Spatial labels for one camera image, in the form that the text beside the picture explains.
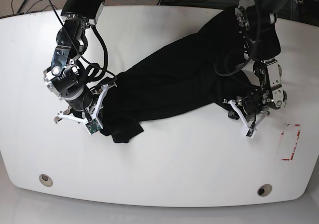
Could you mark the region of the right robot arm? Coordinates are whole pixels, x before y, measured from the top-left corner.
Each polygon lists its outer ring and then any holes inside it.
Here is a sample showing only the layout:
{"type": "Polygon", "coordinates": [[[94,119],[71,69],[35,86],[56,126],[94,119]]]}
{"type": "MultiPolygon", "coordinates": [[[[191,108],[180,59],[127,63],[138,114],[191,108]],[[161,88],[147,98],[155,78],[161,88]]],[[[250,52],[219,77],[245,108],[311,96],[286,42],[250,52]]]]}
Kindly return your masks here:
{"type": "Polygon", "coordinates": [[[105,0],[67,0],[61,14],[57,15],[62,27],[57,33],[51,66],[44,72],[48,88],[65,100],[76,118],[92,121],[90,110],[96,112],[96,92],[104,85],[113,85],[116,76],[103,80],[108,71],[108,51],[97,31],[96,24],[105,0]],[[87,29],[92,29],[103,49],[103,65],[83,57],[87,50],[87,29]]]}

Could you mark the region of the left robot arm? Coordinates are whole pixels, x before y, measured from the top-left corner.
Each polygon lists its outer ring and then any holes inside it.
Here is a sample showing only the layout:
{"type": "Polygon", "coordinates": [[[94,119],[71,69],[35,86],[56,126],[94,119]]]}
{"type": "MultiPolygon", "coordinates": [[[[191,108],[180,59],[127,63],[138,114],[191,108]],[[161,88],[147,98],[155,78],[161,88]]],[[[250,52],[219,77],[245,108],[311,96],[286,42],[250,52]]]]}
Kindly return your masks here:
{"type": "Polygon", "coordinates": [[[243,133],[247,137],[255,135],[257,126],[269,114],[270,109],[280,110],[287,103],[287,93],[281,83],[282,68],[275,58],[281,52],[275,23],[277,12],[288,0],[253,1],[253,6],[239,6],[234,9],[239,32],[245,40],[245,62],[237,65],[233,71],[226,65],[227,72],[224,74],[233,77],[248,64],[252,64],[252,72],[259,79],[259,87],[251,94],[224,100],[232,107],[229,117],[242,121],[243,133]]]}

